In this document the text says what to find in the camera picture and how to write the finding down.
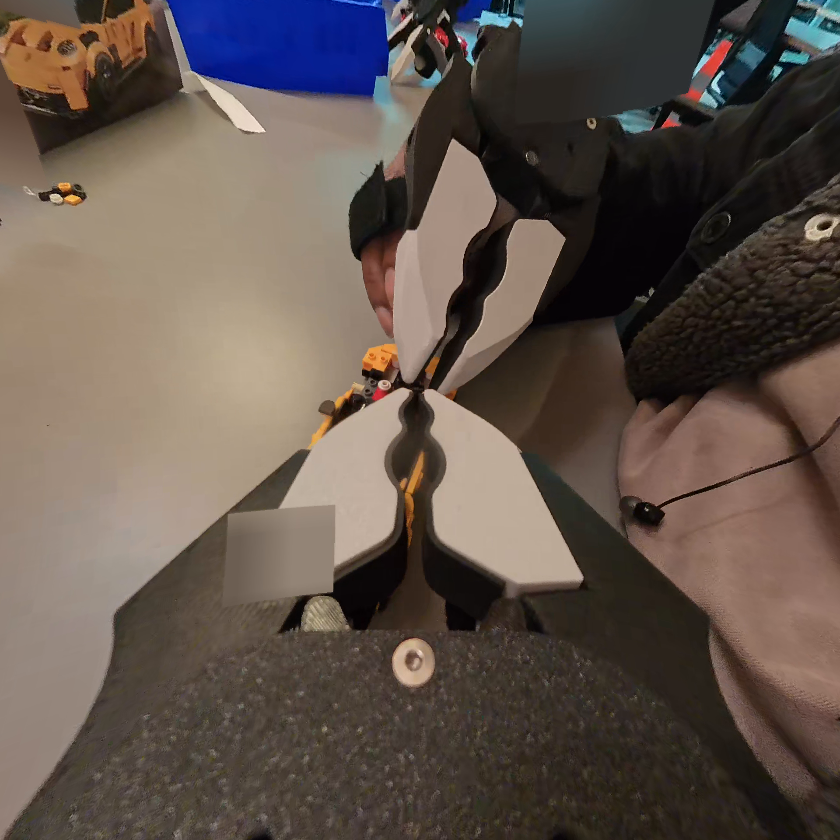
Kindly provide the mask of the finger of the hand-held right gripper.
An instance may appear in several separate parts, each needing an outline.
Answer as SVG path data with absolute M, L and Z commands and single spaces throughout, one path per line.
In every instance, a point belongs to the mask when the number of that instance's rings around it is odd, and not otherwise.
M 547 219 L 518 219 L 492 253 L 488 286 L 468 305 L 435 372 L 435 390 L 458 390 L 531 324 L 565 237 Z
M 418 380 L 445 338 L 449 304 L 464 281 L 467 248 L 496 208 L 480 159 L 451 140 L 423 214 L 396 251 L 393 330 L 405 383 Z

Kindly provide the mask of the black red white gadget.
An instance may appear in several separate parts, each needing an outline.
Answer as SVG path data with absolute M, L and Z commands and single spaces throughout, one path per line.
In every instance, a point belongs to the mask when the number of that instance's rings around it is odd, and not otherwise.
M 399 83 L 414 71 L 429 79 L 444 73 L 457 54 L 468 57 L 466 41 L 455 32 L 459 12 L 467 1 L 399 1 L 393 7 L 394 24 L 388 36 L 389 53 L 397 54 L 389 70 L 390 82 Z

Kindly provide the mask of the orange lego car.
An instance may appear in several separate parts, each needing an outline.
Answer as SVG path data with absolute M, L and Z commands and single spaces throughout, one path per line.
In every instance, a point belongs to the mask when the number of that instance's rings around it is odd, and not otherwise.
M 373 559 L 394 550 L 403 540 L 413 539 L 416 498 L 424 494 L 428 499 L 429 489 L 434 485 L 441 464 L 434 455 L 433 444 L 428 437 L 432 414 L 425 403 L 425 392 L 432 391 L 434 376 L 440 359 L 433 356 L 425 371 L 415 384 L 404 382 L 398 362 L 396 346 L 393 343 L 369 348 L 361 363 L 360 379 L 334 401 L 321 404 L 322 422 L 311 437 L 308 451 L 332 428 L 342 421 L 376 403 L 398 389 L 409 389 L 413 396 L 404 405 L 404 435 L 400 438 L 391 457 L 393 475 L 404 502 L 402 532 L 395 543 Z M 451 401 L 458 390 L 442 393 Z

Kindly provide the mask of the black lego box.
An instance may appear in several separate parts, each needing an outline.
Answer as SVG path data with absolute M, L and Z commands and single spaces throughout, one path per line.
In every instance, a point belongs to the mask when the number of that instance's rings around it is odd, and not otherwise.
M 78 21 L 72 24 L 2 10 L 2 68 L 40 154 L 182 90 L 165 2 L 73 6 Z

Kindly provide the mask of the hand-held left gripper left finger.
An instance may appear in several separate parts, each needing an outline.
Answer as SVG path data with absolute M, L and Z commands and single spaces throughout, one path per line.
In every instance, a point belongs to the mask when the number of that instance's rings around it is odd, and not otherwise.
M 402 532 L 403 495 L 391 457 L 412 396 L 400 388 L 330 429 L 308 451 L 280 504 L 282 510 L 333 509 L 337 580 L 389 549 Z

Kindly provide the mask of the blue plastic bin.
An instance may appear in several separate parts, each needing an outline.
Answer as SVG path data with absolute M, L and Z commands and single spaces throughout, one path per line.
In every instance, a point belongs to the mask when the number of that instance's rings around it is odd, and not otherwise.
M 370 98 L 389 69 L 379 2 L 170 1 L 192 69 L 273 91 Z

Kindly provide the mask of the white paper strip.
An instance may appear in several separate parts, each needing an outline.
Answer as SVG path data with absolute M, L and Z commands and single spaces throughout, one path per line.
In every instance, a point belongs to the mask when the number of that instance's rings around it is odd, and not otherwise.
M 168 3 L 164 4 L 164 18 L 169 29 L 175 59 L 181 74 L 182 90 L 187 93 L 205 93 L 236 129 L 242 133 L 265 133 L 265 128 L 232 93 L 220 87 L 216 82 L 194 71 L 186 55 L 186 49 L 176 26 L 172 9 Z

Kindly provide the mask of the person's right hand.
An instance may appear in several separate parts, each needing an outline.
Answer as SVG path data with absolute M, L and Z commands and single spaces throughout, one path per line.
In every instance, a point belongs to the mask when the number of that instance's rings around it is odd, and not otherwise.
M 365 292 L 386 336 L 393 338 L 393 302 L 396 251 L 402 232 L 395 230 L 372 239 L 360 253 Z

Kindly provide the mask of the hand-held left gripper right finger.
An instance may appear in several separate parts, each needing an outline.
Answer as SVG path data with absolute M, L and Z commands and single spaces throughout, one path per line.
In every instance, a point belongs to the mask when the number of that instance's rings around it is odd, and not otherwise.
M 425 403 L 441 464 L 426 519 L 433 590 L 444 599 L 578 590 L 583 573 L 518 446 L 438 392 Z

